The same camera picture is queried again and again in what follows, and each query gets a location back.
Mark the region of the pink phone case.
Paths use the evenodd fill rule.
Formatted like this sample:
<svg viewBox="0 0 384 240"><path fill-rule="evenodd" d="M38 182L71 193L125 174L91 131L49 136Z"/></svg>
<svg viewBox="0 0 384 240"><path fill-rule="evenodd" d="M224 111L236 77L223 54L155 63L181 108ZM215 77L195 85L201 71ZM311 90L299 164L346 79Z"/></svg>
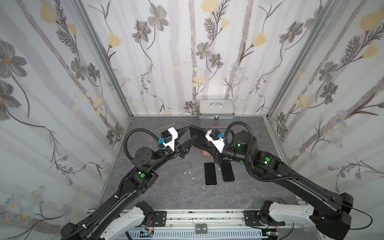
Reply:
<svg viewBox="0 0 384 240"><path fill-rule="evenodd" d="M202 155L203 155L204 157L210 157L210 156L211 156L210 153L208 153L207 151L204 151L204 150L202 150Z"/></svg>

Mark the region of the black phone with pink edge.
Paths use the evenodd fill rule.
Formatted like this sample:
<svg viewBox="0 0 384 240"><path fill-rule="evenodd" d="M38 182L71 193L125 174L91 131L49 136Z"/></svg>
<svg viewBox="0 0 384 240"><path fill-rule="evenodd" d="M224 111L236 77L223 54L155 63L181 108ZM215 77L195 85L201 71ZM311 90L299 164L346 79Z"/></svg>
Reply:
<svg viewBox="0 0 384 240"><path fill-rule="evenodd" d="M204 163L205 183L207 186L217 185L216 167L214 163Z"/></svg>

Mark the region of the blue phone black screen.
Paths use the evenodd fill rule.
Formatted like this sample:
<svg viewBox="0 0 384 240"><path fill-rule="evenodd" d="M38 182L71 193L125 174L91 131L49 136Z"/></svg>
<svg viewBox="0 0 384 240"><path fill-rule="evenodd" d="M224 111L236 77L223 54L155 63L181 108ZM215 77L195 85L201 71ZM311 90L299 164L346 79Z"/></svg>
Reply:
<svg viewBox="0 0 384 240"><path fill-rule="evenodd" d="M234 182L235 177L233 173L233 168L231 165L230 160L224 159L221 163L221 171L222 171L222 176L223 176L223 181L224 182Z"/></svg>

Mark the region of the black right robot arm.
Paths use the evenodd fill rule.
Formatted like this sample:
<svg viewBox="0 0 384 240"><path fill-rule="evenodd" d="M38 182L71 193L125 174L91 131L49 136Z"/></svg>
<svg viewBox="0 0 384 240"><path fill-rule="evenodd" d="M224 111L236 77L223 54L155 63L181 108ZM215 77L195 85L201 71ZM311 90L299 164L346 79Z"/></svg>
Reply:
<svg viewBox="0 0 384 240"><path fill-rule="evenodd" d="M291 222L315 227L323 235L343 240L350 231L354 198L329 191L303 177L278 157L258 148L251 130L224 133L218 130L198 134L196 148L206 151L216 164L225 161L241 163L247 173L260 182L276 183L306 202L306 205L282 205L264 201L257 220L263 225L277 226Z"/></svg>

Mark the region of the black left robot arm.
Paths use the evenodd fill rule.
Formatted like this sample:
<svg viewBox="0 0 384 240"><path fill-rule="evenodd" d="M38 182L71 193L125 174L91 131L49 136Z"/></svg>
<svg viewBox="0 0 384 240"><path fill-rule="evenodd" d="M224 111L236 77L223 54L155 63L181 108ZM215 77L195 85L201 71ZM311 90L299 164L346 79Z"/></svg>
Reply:
<svg viewBox="0 0 384 240"><path fill-rule="evenodd" d="M159 177L156 171L160 167L177 157L184 158L189 153L198 135L192 136L182 144L179 139L190 129L191 126L186 126L177 129L174 135L161 135L160 137L142 128L130 131L124 137L123 147L134 167L122 178L116 192L91 215L77 224L66 224L61 229L61 238L63 240L99 240L102 233L126 206L152 187ZM128 150L128 140L133 134L139 132L154 138L159 149L154 151L144 146L140 147L134 156L131 156Z"/></svg>

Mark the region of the silver aluminium first aid case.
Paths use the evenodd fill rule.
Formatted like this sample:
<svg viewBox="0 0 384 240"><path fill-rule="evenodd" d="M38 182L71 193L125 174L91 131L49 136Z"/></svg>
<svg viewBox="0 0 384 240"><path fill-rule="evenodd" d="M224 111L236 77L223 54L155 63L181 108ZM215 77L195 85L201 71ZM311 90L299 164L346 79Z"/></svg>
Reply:
<svg viewBox="0 0 384 240"><path fill-rule="evenodd" d="M227 128L234 119L235 110L230 100L199 100L199 126L201 128Z"/></svg>

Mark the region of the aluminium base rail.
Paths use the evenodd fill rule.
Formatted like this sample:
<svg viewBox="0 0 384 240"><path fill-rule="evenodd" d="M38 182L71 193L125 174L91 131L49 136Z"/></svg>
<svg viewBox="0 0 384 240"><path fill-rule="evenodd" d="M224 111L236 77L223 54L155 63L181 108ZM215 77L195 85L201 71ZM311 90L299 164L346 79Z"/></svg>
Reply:
<svg viewBox="0 0 384 240"><path fill-rule="evenodd" d="M250 226L245 210L159 210L154 212L148 225L138 208L124 210L102 233L100 240L132 240L128 231L192 229L196 234L206 234L208 229L257 229L268 240L326 240L327 236L315 228L290 222L278 226Z"/></svg>

